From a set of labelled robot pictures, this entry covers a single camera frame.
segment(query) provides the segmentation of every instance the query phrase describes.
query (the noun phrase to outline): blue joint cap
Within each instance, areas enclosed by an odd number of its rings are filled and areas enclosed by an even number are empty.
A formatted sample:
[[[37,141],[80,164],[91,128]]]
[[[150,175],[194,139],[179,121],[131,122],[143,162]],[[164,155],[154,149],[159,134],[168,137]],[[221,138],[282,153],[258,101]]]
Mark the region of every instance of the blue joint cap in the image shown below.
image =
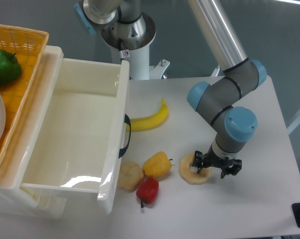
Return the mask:
[[[225,129],[238,142],[247,142],[257,128],[255,114],[244,107],[234,107],[225,116]]]
[[[197,83],[190,89],[187,100],[195,111],[197,110],[200,99],[208,86],[209,83],[207,83],[206,81],[202,81]]]
[[[258,60],[251,60],[252,63],[254,63],[254,65],[256,66],[257,70],[258,70],[258,85],[257,87],[259,87],[262,83],[264,83],[264,81],[267,78],[267,71],[266,68],[264,67],[263,64],[261,64],[260,61]]]
[[[87,20],[86,16],[84,15],[84,12],[82,11],[79,3],[76,3],[74,5],[74,9],[75,9],[75,13],[77,15],[77,18],[78,18],[79,22],[84,27],[86,32],[89,33],[90,35],[96,34],[97,32],[92,28],[91,24],[88,22],[88,20]]]

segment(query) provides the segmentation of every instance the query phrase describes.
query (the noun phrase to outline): basket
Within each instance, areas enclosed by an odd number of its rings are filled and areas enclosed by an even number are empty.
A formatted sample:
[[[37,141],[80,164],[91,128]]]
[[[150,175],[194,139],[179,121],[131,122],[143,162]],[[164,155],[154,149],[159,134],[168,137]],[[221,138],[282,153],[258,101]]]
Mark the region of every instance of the basket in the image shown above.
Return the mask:
[[[22,74],[16,81],[0,86],[6,110],[5,129],[0,139],[0,163],[22,113],[48,37],[47,32],[0,25],[0,49],[16,53],[22,68]]]

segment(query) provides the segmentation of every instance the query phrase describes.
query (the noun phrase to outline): white storage container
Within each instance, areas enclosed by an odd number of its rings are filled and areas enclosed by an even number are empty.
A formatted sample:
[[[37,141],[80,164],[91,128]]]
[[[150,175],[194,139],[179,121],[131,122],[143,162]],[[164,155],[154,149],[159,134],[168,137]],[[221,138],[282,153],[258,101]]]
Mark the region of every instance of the white storage container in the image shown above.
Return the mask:
[[[129,64],[63,59],[47,46],[0,166],[0,211],[58,218],[69,197],[112,209]]]

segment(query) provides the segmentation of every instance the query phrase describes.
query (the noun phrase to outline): red bell pepper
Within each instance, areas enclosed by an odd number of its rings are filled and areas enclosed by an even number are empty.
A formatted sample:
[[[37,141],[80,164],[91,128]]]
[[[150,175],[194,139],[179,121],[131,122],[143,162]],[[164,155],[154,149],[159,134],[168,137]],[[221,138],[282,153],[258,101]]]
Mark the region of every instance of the red bell pepper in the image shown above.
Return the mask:
[[[136,196],[141,200],[141,208],[143,203],[151,204],[155,201],[159,191],[159,182],[154,178],[148,178],[136,191]]]

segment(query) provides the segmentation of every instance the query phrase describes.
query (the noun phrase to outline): drawer handle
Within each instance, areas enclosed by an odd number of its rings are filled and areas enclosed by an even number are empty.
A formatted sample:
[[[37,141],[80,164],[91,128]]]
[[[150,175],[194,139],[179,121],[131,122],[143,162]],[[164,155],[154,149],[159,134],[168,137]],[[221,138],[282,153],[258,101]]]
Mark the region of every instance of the drawer handle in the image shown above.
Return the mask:
[[[130,118],[127,114],[125,114],[124,116],[124,122],[129,126],[130,130],[129,130],[129,139],[128,139],[128,143],[126,144],[126,146],[124,148],[121,148],[119,151],[119,158],[121,158],[126,150],[129,148],[129,144],[130,144],[130,139],[131,139],[131,121]]]

